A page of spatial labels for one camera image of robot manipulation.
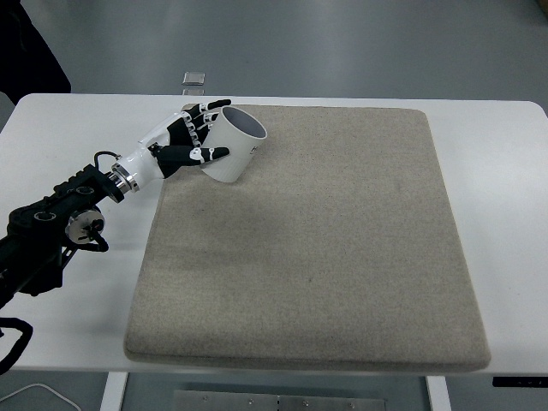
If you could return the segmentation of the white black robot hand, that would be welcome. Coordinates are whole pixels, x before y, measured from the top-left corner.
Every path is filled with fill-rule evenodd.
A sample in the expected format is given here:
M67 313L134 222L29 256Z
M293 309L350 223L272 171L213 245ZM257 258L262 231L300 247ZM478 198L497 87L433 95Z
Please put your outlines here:
M208 148L205 139L220 110L230 104L229 99L199 103L168 116L139 141L133 153L119 158L112 172L136 192L155 179L172 176L181 167L228 156L228 148Z

